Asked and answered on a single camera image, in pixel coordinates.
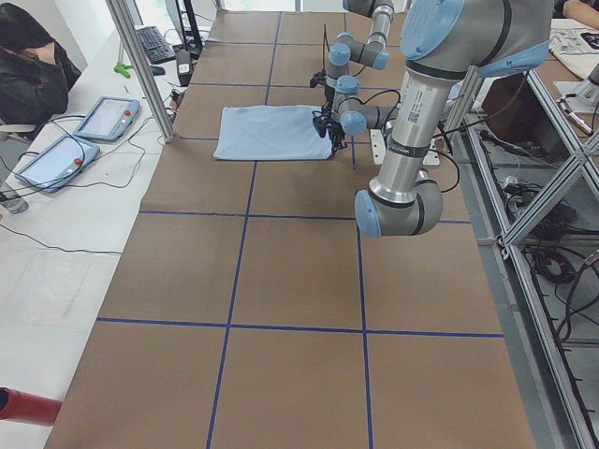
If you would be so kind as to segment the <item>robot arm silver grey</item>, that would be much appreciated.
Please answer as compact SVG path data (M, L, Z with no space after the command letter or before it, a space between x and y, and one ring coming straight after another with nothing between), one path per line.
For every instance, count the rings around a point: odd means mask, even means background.
M322 69L310 80L310 87L324 87L326 102L323 111L332 108L335 88L339 78L349 73L351 62L376 70L386 68L389 53L387 38L396 13L392 1L385 0L343 0L343 9L372 21L368 39L365 43L357 40L350 32L337 35L334 43L327 47L326 26L323 26Z
M452 87L474 66L482 78L521 73L544 63L554 4L551 1L418 1L402 25L405 75L396 108L369 106L358 98L355 62L387 66L388 32L395 18L390 1L346 1L345 10L372 19L361 43L341 33L329 49L326 67L312 86L325 88L326 104L313 114L321 137L340 148L343 136L393 125L380 171L357 193L359 230L371 237L411 236L439 221L443 199L423 167L431 139Z

